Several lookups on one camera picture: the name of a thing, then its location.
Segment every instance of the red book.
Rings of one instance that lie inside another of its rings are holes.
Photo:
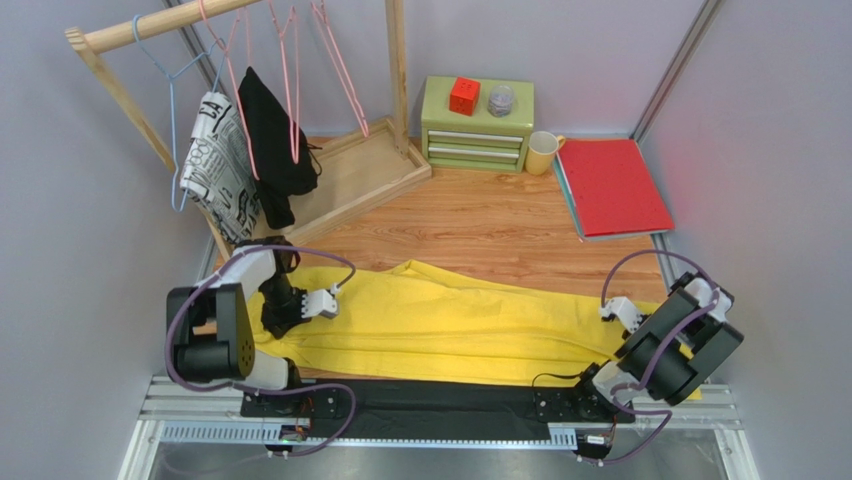
[[[674,228],[633,140],[568,140],[559,162],[585,237]]]

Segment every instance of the blue hanger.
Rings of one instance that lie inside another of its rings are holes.
[[[174,175],[172,175],[171,204],[172,204],[172,210],[174,210],[176,212],[182,212],[184,210],[184,208],[186,207],[186,197],[187,197],[188,192],[187,191],[183,192],[183,199],[180,202],[180,207],[175,205],[175,190],[177,188],[176,186],[177,186],[178,176],[180,176],[180,168],[177,164],[177,127],[175,126],[175,80],[177,80],[178,77],[183,75],[184,72],[186,72],[189,69],[189,67],[198,63],[198,61],[201,60],[202,57],[209,57],[213,53],[213,49],[216,48],[216,45],[218,44],[218,42],[214,42],[213,45],[210,46],[210,50],[208,50],[206,52],[201,52],[200,54],[198,54],[197,57],[193,58],[191,62],[186,64],[183,68],[178,70],[177,73],[172,75],[166,70],[166,68],[159,61],[157,61],[156,58],[154,58],[154,55],[152,55],[151,52],[149,52],[148,49],[145,48],[145,45],[142,43],[142,40],[139,38],[139,31],[136,28],[136,23],[139,21],[139,17],[141,17],[141,16],[142,15],[136,15],[135,17],[133,17],[133,38],[136,39],[136,44],[139,45],[139,48],[141,48],[142,51],[145,52],[145,55],[148,55],[148,58],[150,58],[154,62],[154,65],[169,80],[169,101],[170,101],[171,121],[172,121],[172,162],[174,162],[174,164],[175,164],[175,173],[174,173]],[[219,42],[221,42],[222,45],[225,44],[225,41],[221,38],[219,39]],[[225,56],[222,55],[222,60],[219,62],[219,68],[216,70],[216,78],[213,80],[213,90],[212,91],[214,91],[214,92],[216,91],[216,89],[219,86],[219,75],[222,73],[222,65],[224,65],[224,64],[225,64]]]

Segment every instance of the white wall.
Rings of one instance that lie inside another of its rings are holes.
[[[700,0],[411,0],[405,2],[412,133],[419,130],[427,75],[529,80],[536,122],[571,133],[633,131]],[[296,5],[302,125],[308,133],[356,128],[311,16],[309,0],[274,2],[279,19]],[[340,50],[369,119],[391,113],[383,0],[326,2]],[[281,54],[266,2],[249,7],[253,63],[284,104]],[[233,15],[214,19],[227,36]],[[205,42],[211,37],[199,29]],[[292,58],[292,39],[290,55]],[[234,42],[239,78],[247,64],[242,30]]]
[[[644,142],[675,251],[737,300],[764,479],[848,478],[852,4],[728,1]]]
[[[171,211],[166,169],[63,35],[159,8],[2,6],[2,478],[115,478],[162,367],[166,293],[197,275],[202,217]],[[176,34],[151,43],[172,67],[188,60]],[[168,138],[165,80],[133,47],[107,58]],[[184,135],[203,91],[195,70],[179,86]]]

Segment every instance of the wooden clothes rack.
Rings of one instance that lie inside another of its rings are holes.
[[[205,0],[204,9],[210,18],[259,1]],[[323,167],[320,185],[307,195],[290,198],[297,223],[283,231],[273,232],[265,226],[265,219],[260,218],[255,237],[286,234],[295,244],[309,242],[431,178],[429,163],[417,148],[411,146],[408,137],[402,1],[385,0],[393,115],[371,124],[368,138],[364,138],[361,131],[357,130],[326,143],[317,155]],[[202,18],[198,1],[193,1],[140,17],[137,32],[139,38],[144,40],[200,21]],[[175,162],[166,143],[101,57],[105,52],[135,43],[133,22],[127,21],[91,33],[83,33],[76,27],[70,28],[65,31],[65,36],[169,172],[174,173]],[[370,169],[369,175],[364,175],[363,169]],[[233,246],[222,238],[210,215],[203,209],[201,211],[219,252],[224,258],[230,258]]]

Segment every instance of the green cabinet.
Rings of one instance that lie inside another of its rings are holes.
[[[473,116],[450,111],[456,77],[428,77],[421,112],[423,156],[432,165],[520,172],[524,168],[535,118],[535,95],[529,82],[481,80]],[[512,112],[488,113],[488,95],[497,85],[515,91]]]

